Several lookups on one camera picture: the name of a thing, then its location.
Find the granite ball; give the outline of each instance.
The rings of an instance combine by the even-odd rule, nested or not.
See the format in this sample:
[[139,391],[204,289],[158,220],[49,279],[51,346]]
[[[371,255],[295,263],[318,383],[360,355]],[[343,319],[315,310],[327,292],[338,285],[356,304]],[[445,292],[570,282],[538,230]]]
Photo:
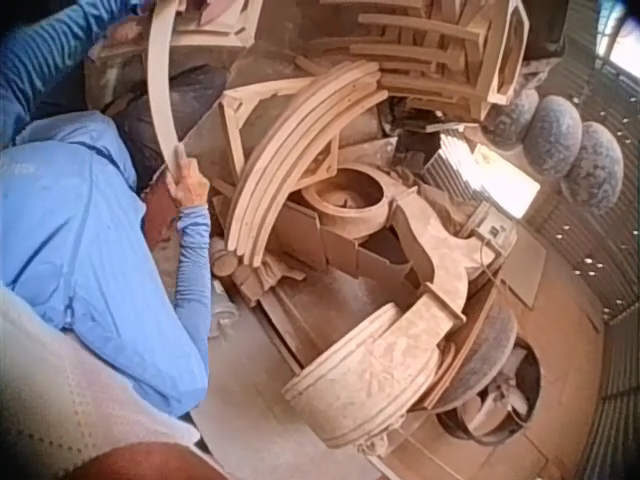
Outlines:
[[539,101],[538,92],[529,89],[523,90],[509,105],[493,105],[480,125],[482,134],[498,150],[515,150],[527,133]]
[[613,134],[599,123],[585,122],[578,156],[561,182],[564,196],[603,213],[616,203],[623,176],[622,150]]
[[564,177],[578,155],[582,120],[576,108],[551,95],[538,104],[524,137],[523,152],[531,170],[546,180]]

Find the hand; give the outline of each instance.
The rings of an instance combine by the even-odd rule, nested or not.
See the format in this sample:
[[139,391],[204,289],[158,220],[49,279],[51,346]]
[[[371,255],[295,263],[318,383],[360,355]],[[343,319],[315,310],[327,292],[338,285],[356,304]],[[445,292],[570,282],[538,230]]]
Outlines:
[[171,172],[167,172],[166,180],[169,193],[182,207],[198,207],[207,204],[209,195],[209,181],[204,178],[198,169],[198,161],[195,158],[187,158],[184,145],[178,145],[178,171],[174,178]]

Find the white mesh cloth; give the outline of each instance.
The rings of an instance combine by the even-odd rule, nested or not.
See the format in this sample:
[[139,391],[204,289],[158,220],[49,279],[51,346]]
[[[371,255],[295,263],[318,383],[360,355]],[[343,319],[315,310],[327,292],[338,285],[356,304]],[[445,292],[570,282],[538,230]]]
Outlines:
[[131,443],[196,451],[195,428],[147,404],[75,337],[47,326],[1,285],[0,382],[3,440],[33,455],[38,478],[59,477]]

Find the wooden bowl shape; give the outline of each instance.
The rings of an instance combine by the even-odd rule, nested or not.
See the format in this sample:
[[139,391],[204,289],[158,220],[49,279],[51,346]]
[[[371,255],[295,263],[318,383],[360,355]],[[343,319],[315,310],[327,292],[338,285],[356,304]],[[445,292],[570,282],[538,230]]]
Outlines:
[[329,448],[386,438],[432,383],[457,317],[433,291],[404,315],[388,304],[304,369],[283,395]]
[[390,195],[375,168],[341,166],[336,176],[302,190],[302,196],[318,213],[320,224],[352,240],[382,229],[389,217]]

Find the blue long-sleeve shirt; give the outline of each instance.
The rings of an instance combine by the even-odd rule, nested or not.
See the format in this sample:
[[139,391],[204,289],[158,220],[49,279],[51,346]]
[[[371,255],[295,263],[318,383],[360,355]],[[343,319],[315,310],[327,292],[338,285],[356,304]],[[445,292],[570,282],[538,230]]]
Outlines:
[[180,211],[174,309],[142,234],[145,207],[113,122],[82,112],[29,124],[38,96],[130,7],[81,0],[0,46],[0,138],[10,145],[0,153],[0,270],[48,325],[73,331],[143,398],[178,416],[207,389],[207,209]]

